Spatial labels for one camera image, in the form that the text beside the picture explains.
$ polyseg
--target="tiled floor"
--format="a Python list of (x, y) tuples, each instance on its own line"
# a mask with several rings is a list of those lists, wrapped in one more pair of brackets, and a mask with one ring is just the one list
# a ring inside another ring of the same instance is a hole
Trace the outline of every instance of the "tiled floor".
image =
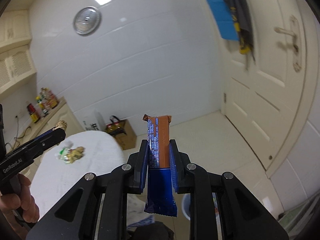
[[(147, 135), (137, 138), (135, 149), (124, 151), (128, 156), (139, 151), (141, 140)], [(190, 160), (207, 171), (222, 174), (233, 172), (242, 183), (264, 204), (270, 213), (277, 217), (284, 210), (273, 188), (271, 181), (250, 147), (220, 112), (199, 117), (189, 122), (170, 127), (170, 139), (175, 139), (180, 152), (189, 155)], [(146, 189), (139, 196), (146, 200)], [(178, 217), (156, 215), (175, 232), (176, 240), (189, 239), (189, 221), (181, 212), (183, 195), (174, 194)]]

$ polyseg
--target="door frame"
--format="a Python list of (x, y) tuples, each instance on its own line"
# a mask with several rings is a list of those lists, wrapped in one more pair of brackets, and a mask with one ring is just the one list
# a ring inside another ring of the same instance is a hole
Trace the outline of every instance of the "door frame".
[[(224, 92), (226, 89), (226, 77), (227, 73), (224, 65), (227, 64), (227, 41), (221, 38), (220, 32), (218, 30), (217, 23), (214, 19), (214, 16), (209, 8), (209, 5), (206, 0), (200, 0), (204, 13), (207, 15), (208, 19), (211, 19), (211, 28), (214, 33), (215, 38), (219, 41), (219, 51), (218, 55), (221, 57), (218, 59), (219, 64), (221, 65), (221, 73), (222, 73), (222, 92), (221, 92), (221, 113), (223, 115), (226, 114), (226, 104), (224, 103)], [(291, 128), (288, 132), (288, 135), (283, 142), (279, 152), (274, 157), (272, 163), (266, 169), (266, 175), (270, 178), (276, 170), (281, 166), (281, 164), (286, 160), (289, 155), (291, 149), (295, 145), (298, 140), (302, 129), (308, 119), (309, 112), (311, 110), (311, 106), (313, 104), (314, 95), (316, 92), (316, 86), (318, 81), (318, 73), (319, 73), (319, 64), (320, 64), (320, 51), (319, 51), (319, 43), (318, 37), (314, 35), (317, 31), (316, 29), (316, 17), (313, 14), (310, 6), (305, 0), (297, 0), (299, 9), (301, 12), (304, 12), (302, 17), (303, 26), (305, 29), (305, 37), (306, 37), (306, 58), (305, 58), (305, 79), (303, 85), (303, 91), (300, 98), (300, 103), (291, 125)]]

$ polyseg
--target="electrical outlet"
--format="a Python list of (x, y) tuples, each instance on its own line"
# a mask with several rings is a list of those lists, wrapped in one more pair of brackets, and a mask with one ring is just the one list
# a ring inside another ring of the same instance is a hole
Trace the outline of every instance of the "electrical outlet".
[(24, 117), (27, 113), (27, 110), (25, 108), (21, 108), (19, 113), (17, 114), (18, 118), (21, 119), (22, 117)]

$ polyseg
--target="white wall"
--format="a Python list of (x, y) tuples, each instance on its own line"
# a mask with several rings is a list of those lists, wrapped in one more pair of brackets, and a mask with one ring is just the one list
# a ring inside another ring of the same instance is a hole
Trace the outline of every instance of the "white wall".
[[(318, 42), (320, 24), (315, 19)], [(320, 84), (302, 133), (288, 158), (271, 177), (285, 210), (295, 207), (320, 190)]]
[[(87, 6), (102, 23), (83, 37), (72, 21)], [(220, 109), (217, 43), (200, 0), (36, 0), (30, 24), (38, 89), (64, 96), (79, 120), (97, 109), (143, 134), (145, 113), (177, 124)]]
[[(3, 106), (4, 119), (4, 142), (14, 144), (14, 137), (17, 136), (17, 119), (19, 116), (19, 135), (31, 123), (27, 111), (27, 101), (35, 105), (36, 98), (36, 81), (31, 80), (28, 84), (20, 87), (7, 98), (3, 99), (0, 104)], [(6, 147), (7, 151), (11, 149), (9, 145)]]

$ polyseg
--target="finger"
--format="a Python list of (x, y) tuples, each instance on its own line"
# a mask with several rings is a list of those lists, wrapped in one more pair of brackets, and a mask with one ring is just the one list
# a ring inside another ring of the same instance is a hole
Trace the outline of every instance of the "finger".
[(21, 185), (21, 208), (23, 210), (28, 210), (31, 204), (31, 193), (28, 186)]
[(38, 207), (38, 205), (36, 204), (36, 214), (35, 214), (35, 221), (34, 221), (34, 223), (38, 222), (38, 221), (39, 221), (39, 218), (40, 218), (39, 207)]
[(25, 220), (25, 222), (32, 223), (35, 219), (35, 213), (36, 213), (36, 204), (35, 199), (31, 198), (31, 203), (29, 206), (29, 209), (27, 211), (23, 211), (22, 217)]
[(17, 209), (20, 205), (20, 198), (16, 194), (6, 194), (0, 196), (0, 209), (4, 212)]
[(18, 174), (20, 183), (24, 186), (30, 186), (31, 185), (31, 181), (30, 179), (28, 179), (26, 176), (24, 176), (23, 174), (19, 173)]

